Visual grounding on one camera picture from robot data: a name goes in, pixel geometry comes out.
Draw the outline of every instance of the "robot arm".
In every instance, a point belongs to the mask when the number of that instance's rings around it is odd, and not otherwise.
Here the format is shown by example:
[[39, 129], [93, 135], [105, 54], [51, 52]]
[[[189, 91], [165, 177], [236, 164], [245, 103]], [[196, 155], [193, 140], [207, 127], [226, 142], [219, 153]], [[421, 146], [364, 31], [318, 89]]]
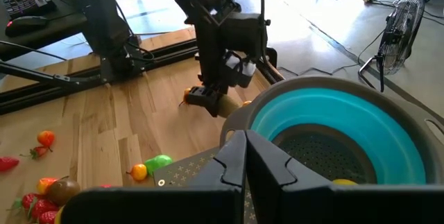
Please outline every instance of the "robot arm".
[[[228, 87], [247, 87], [256, 63], [265, 58], [267, 42], [264, 0], [261, 12], [242, 13], [233, 0], [175, 0], [196, 29], [202, 87], [193, 87], [188, 103], [207, 108], [215, 117]], [[235, 51], [243, 52], [241, 58]]]

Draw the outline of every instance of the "electric fan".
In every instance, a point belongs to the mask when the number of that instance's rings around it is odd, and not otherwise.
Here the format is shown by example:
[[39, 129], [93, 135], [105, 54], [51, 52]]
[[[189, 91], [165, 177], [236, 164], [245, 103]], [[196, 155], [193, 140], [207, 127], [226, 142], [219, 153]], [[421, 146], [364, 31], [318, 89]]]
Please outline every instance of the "electric fan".
[[358, 71], [359, 77], [375, 89], [362, 73], [376, 60], [381, 92], [384, 91], [384, 75], [395, 74], [410, 56], [411, 46], [424, 14], [424, 0], [396, 0], [393, 5], [395, 10], [386, 18], [387, 25], [382, 33], [377, 55], [369, 59]]

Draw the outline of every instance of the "strawberry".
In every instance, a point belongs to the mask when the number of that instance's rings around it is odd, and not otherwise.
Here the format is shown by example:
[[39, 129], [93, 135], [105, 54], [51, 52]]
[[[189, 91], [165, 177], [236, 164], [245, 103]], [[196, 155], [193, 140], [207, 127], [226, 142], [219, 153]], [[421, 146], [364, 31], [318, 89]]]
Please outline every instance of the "strawberry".
[[39, 216], [39, 224], [54, 224], [58, 211], [47, 211]]
[[0, 158], [0, 171], [8, 171], [15, 166], [17, 166], [19, 160], [12, 157], [1, 157]]
[[43, 145], [43, 147], [47, 147], [51, 150], [51, 145], [53, 145], [54, 142], [54, 133], [49, 130], [44, 130], [37, 136], [37, 141]]
[[30, 155], [21, 155], [23, 157], [32, 157], [34, 160], [37, 160], [39, 157], [43, 156], [48, 152], [48, 148], [45, 146], [38, 146], [29, 150]]
[[31, 207], [32, 204], [35, 204], [37, 200], [42, 199], [43, 196], [36, 193], [28, 193], [24, 195], [22, 198], [15, 199], [14, 205], [12, 205], [12, 209], [25, 209], [28, 211], [28, 209]]
[[33, 203], [33, 201], [37, 201], [39, 199], [42, 199], [43, 196], [40, 194], [36, 194], [36, 193], [28, 193], [26, 195], [23, 196], [22, 198], [22, 207], [24, 209], [29, 209], [29, 207], [31, 206], [31, 204]]
[[47, 199], [39, 199], [30, 210], [31, 216], [34, 220], [37, 220], [40, 214], [48, 211], [58, 211], [58, 207]]

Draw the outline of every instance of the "computer mouse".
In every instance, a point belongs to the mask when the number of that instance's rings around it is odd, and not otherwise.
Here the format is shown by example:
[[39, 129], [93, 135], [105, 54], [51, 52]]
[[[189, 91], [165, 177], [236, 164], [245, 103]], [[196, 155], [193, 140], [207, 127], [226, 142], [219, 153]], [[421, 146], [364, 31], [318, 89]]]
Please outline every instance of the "computer mouse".
[[23, 16], [10, 21], [6, 25], [5, 34], [8, 37], [17, 37], [39, 29], [43, 29], [49, 20], [41, 16]]

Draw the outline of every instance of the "desk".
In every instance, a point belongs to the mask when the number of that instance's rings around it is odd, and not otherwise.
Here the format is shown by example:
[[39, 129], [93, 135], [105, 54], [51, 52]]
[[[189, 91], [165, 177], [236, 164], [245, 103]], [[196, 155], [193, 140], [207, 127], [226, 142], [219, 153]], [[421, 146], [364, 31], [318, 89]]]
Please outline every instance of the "desk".
[[[53, 1], [57, 5], [57, 10], [43, 15], [48, 19], [68, 15], [74, 11], [71, 6], [68, 6], [61, 1]], [[79, 0], [76, 2], [76, 5], [79, 5], [79, 3], [84, 6], [87, 4], [87, 0]], [[4, 28], [8, 21], [9, 17], [5, 13], [0, 14], [0, 40], [21, 44], [33, 49], [39, 49], [65, 39], [66, 37], [80, 33], [83, 24], [86, 22], [86, 18], [83, 14], [77, 13], [75, 15], [51, 21], [46, 28], [19, 37], [8, 37], [5, 35]], [[0, 44], [0, 58], [3, 61], [16, 58], [17, 56], [24, 55], [28, 52], [29, 51], [25, 49]]]
[[[144, 40], [142, 47], [156, 49], [194, 38], [192, 28]], [[99, 57], [87, 55], [43, 67], [46, 72], [68, 74], [95, 67]], [[102, 86], [0, 116], [0, 156], [18, 156], [37, 144], [41, 130], [52, 130], [53, 152], [39, 161], [21, 157], [20, 164], [0, 174], [0, 209], [16, 197], [35, 192], [42, 177], [69, 175], [82, 189], [112, 184], [153, 186], [150, 178], [135, 183], [126, 175], [131, 166], [159, 154], [173, 160], [219, 145], [224, 122], [197, 106], [181, 105], [183, 91], [198, 84], [198, 62], [184, 60], [146, 72], [125, 83]], [[6, 77], [1, 91], [28, 84]], [[253, 100], [269, 83], [257, 72], [246, 89], [230, 88], [237, 102]], [[0, 223], [25, 223], [23, 216], [0, 214]]]

